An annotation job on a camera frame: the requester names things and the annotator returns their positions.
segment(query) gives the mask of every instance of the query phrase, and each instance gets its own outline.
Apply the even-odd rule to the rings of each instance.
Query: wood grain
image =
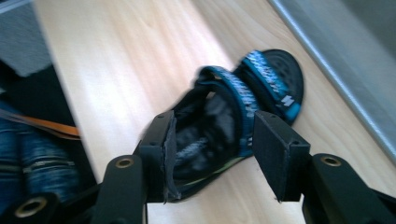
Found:
[[[312,153],[343,157],[372,188],[396,195],[395,167],[266,1],[50,1],[35,8],[98,180],[131,154],[151,119],[203,65],[233,69],[252,49],[284,49],[304,72],[295,130]],[[150,204],[150,223],[304,223],[279,204],[253,158],[184,203]]]

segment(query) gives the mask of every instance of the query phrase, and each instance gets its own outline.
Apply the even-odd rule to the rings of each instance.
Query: sandal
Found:
[[[303,100],[303,75],[284,50],[251,51],[233,73],[203,67],[194,88],[173,108],[177,119],[174,180],[179,202],[250,157],[256,110],[292,124]]]

